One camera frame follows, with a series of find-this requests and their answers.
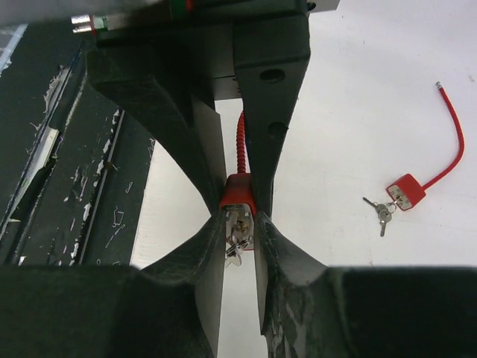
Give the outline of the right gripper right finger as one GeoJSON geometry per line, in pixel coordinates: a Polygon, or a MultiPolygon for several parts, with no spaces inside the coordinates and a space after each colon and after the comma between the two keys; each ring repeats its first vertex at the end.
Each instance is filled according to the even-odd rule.
{"type": "Polygon", "coordinates": [[[255,218],[260,330],[270,357],[474,357],[473,267],[329,267],[255,218]]]}

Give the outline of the small silver key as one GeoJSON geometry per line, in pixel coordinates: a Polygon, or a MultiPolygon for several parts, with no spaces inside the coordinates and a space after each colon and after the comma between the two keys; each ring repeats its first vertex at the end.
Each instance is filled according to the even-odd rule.
{"type": "Polygon", "coordinates": [[[241,255],[250,244],[249,238],[249,224],[238,220],[231,226],[230,232],[226,236],[225,268],[231,264],[235,266],[242,264],[241,255]]]}

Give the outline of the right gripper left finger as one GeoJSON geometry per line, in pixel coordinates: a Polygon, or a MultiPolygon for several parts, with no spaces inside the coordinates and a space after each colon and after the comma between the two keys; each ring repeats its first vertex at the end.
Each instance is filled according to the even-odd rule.
{"type": "Polygon", "coordinates": [[[225,217],[139,269],[1,268],[3,357],[215,357],[225,217]]]}

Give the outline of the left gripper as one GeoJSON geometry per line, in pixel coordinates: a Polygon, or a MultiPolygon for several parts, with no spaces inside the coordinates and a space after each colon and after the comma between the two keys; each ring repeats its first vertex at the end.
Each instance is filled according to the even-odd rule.
{"type": "Polygon", "coordinates": [[[242,98],[258,209],[274,177],[310,59],[305,1],[172,1],[113,16],[86,56],[92,87],[138,121],[215,212],[226,165],[215,101],[242,98]]]}

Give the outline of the small red cable padlock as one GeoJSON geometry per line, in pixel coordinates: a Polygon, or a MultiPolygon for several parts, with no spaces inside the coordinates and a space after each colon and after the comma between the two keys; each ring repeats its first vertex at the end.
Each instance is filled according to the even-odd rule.
{"type": "Polygon", "coordinates": [[[252,251],[254,216],[257,213],[251,173],[247,172],[244,111],[236,128],[237,171],[227,178],[219,208],[226,213],[226,242],[236,252],[252,251]]]}

